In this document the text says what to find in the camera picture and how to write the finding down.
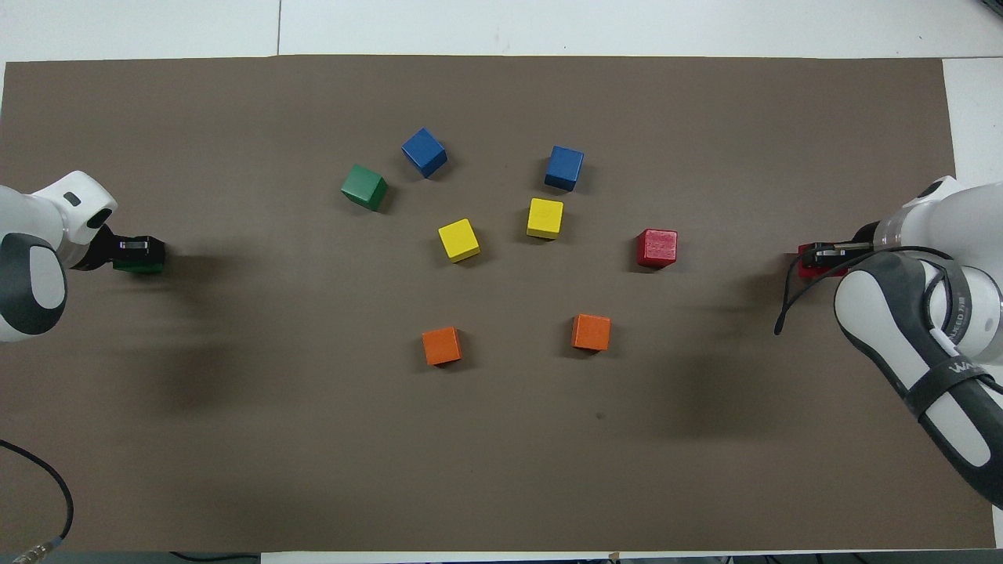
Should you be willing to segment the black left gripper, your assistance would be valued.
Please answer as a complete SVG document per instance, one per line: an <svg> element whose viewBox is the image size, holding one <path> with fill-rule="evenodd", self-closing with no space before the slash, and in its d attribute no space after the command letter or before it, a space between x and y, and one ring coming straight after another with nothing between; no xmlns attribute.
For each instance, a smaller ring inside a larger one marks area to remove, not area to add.
<svg viewBox="0 0 1003 564"><path fill-rule="evenodd" d="M165 263L165 243L153 236L126 237L100 229L94 237L94 268L110 263L115 270L140 271L146 261Z"/></svg>

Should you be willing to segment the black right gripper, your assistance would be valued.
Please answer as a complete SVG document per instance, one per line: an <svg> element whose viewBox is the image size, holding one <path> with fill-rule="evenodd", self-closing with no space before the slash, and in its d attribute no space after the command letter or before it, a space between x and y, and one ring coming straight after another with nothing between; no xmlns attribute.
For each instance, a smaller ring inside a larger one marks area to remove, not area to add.
<svg viewBox="0 0 1003 564"><path fill-rule="evenodd" d="M841 243L815 243L814 263L828 264L835 257L837 263L848 262L873 252L874 244L866 240L846 240Z"/></svg>

